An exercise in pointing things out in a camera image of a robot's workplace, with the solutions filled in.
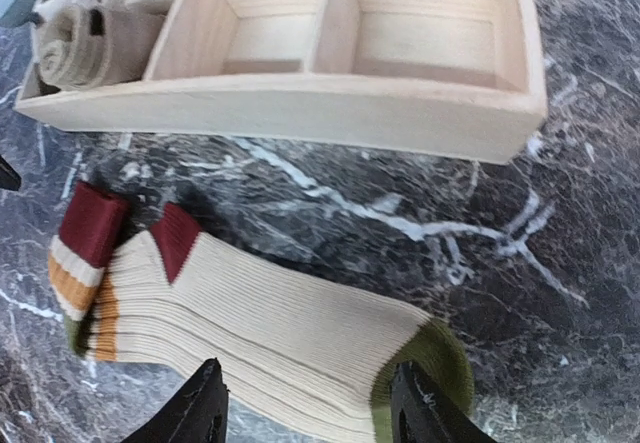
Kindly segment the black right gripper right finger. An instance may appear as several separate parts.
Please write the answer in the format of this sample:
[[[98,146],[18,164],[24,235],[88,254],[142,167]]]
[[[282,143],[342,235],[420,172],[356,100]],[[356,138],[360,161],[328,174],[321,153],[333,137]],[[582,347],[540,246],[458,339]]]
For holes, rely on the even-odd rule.
[[[495,443],[414,361],[396,366],[390,397],[394,442]]]

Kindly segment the wooden compartment organizer box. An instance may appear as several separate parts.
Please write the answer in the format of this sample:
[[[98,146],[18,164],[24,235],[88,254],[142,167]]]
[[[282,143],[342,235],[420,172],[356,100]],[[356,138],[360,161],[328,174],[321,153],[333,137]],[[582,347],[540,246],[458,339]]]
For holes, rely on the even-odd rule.
[[[129,82],[18,112],[66,131],[237,135],[504,164],[547,115],[534,0],[103,0],[156,13]]]

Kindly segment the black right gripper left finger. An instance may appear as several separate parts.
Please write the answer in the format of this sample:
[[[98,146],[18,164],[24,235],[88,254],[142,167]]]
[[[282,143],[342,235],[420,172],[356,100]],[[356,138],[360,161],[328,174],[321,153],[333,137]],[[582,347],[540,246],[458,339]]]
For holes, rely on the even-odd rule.
[[[224,443],[229,391],[217,359],[207,359],[174,396],[122,443]]]

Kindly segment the beige striped cuff sock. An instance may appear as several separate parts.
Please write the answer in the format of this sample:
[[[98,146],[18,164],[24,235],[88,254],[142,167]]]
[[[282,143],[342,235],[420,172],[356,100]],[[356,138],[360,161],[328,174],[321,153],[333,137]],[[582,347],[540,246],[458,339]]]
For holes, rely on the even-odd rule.
[[[327,442],[388,442],[395,367],[417,362],[464,412],[474,380],[448,326],[406,302],[281,267],[169,203],[117,238],[127,201],[76,185],[48,256],[72,349],[192,374],[217,359],[232,395]]]

